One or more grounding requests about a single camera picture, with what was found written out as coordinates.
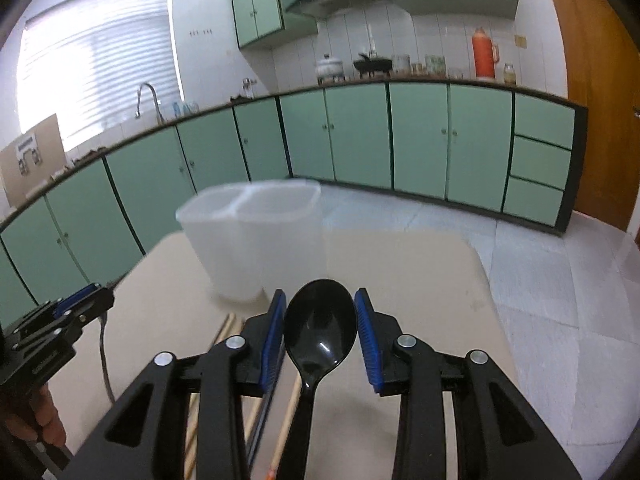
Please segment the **left human hand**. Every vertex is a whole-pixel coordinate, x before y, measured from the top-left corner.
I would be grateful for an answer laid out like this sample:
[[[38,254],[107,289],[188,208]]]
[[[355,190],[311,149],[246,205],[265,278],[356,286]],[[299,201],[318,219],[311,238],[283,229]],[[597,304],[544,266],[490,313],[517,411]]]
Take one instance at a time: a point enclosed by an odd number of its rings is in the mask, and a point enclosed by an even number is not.
[[[1,423],[17,439],[47,444],[62,448],[66,445],[66,431],[48,384],[44,384],[28,401],[28,417],[14,413],[2,406]]]

